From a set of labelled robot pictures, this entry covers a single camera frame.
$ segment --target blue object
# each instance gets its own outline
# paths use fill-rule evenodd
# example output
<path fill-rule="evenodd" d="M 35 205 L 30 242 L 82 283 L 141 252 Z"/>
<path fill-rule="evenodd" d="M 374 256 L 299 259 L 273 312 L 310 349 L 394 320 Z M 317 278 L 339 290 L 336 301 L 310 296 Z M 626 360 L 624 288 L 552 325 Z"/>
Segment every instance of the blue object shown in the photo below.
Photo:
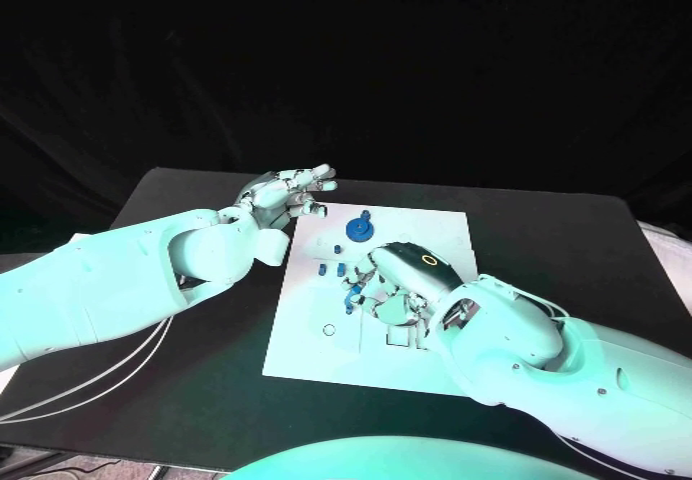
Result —
<path fill-rule="evenodd" d="M 353 313 L 353 305 L 351 304 L 351 297 L 358 295 L 363 291 L 361 285 L 353 285 L 353 288 L 349 290 L 349 294 L 346 295 L 346 300 L 343 303 L 346 304 L 346 315 Z"/>
<path fill-rule="evenodd" d="M 363 210 L 359 218 L 351 220 L 346 224 L 346 236 L 355 242 L 366 242 L 372 238 L 375 227 L 371 223 L 371 212 Z"/>

